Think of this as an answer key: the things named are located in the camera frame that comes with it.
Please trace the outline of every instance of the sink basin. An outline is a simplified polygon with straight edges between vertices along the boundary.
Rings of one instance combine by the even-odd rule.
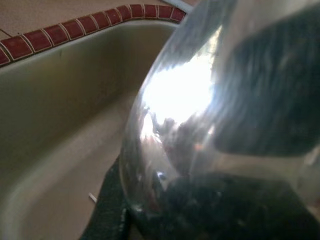
[[[72,240],[176,24],[120,24],[0,69],[0,238]]]

